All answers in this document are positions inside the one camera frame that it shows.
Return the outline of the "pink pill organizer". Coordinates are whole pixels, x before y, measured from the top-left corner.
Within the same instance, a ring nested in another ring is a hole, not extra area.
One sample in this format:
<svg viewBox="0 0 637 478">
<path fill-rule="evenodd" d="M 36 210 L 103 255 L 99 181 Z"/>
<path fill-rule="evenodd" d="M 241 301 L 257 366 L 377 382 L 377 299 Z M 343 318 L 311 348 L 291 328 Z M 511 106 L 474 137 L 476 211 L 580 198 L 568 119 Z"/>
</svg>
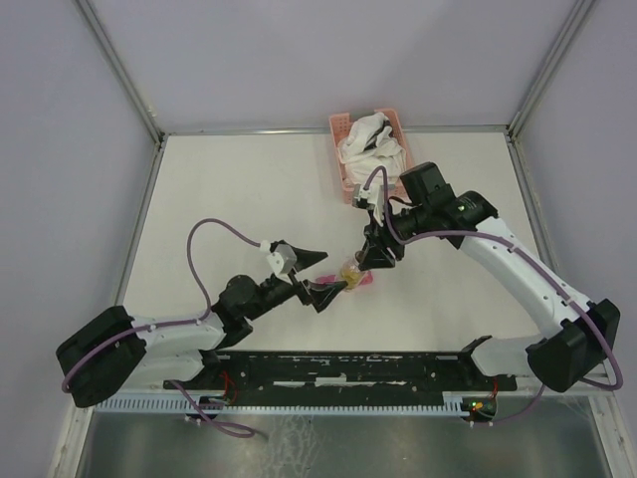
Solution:
<svg viewBox="0 0 637 478">
<path fill-rule="evenodd" d="M 364 273 L 352 273 L 342 275 L 338 274 L 330 274 L 319 276 L 315 279 L 316 283 L 319 284 L 332 284 L 336 282 L 346 282 L 346 289 L 351 291 L 358 287 L 363 287 L 372 284 L 374 281 L 373 275 L 370 271 L 366 271 Z"/>
</svg>

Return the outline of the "glass pill bottle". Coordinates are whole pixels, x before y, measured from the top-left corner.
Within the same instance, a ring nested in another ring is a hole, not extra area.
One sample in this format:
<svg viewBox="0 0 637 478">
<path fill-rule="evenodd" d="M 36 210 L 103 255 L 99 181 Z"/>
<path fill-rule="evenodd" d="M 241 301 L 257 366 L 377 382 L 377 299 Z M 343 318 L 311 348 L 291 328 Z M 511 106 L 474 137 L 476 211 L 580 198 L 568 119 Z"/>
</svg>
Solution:
<svg viewBox="0 0 637 478">
<path fill-rule="evenodd" d="M 338 279 L 346 283 L 346 291 L 352 291 L 357 288 L 365 276 L 366 272 L 360 269 L 359 262 L 355 257 L 348 258 L 338 272 Z"/>
</svg>

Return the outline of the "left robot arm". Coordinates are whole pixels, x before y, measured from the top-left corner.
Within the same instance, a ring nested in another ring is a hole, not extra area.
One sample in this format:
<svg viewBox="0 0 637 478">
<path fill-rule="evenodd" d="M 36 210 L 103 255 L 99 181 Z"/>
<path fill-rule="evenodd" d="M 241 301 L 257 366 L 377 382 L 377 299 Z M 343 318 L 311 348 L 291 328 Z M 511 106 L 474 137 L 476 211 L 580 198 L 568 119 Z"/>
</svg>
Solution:
<svg viewBox="0 0 637 478">
<path fill-rule="evenodd" d="M 63 392 L 76 407 L 87 408 L 123 388 L 172 379 L 211 387 L 220 376 L 215 352 L 245 339 L 255 320 L 290 299 L 320 313 L 346 288 L 344 281 L 298 279 L 298 273 L 326 257 L 277 241 L 267 256 L 269 277 L 262 282 L 244 274 L 232 277 L 216 302 L 191 317 L 144 318 L 122 305 L 105 309 L 57 348 Z"/>
</svg>

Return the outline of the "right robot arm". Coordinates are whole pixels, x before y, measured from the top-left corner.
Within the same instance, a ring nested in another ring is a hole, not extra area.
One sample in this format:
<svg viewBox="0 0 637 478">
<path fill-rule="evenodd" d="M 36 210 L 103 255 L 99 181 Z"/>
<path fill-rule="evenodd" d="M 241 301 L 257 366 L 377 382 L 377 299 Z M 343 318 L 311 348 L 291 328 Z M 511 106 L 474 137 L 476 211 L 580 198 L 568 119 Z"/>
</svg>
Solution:
<svg viewBox="0 0 637 478">
<path fill-rule="evenodd" d="M 479 389 L 495 375 L 533 374 L 556 392 L 578 382 L 611 391 L 622 387 L 613 353 L 620 312 L 610 300 L 593 302 L 569 286 L 518 239 L 483 195 L 456 194 L 435 163 L 419 164 L 400 180 L 408 196 L 400 211 L 390 205 L 386 181 L 368 178 L 354 189 L 353 205 L 369 214 L 360 269 L 392 268 L 407 245 L 446 240 L 487 270 L 538 330 L 535 336 L 471 343 L 470 356 L 456 366 L 463 386 Z"/>
</svg>

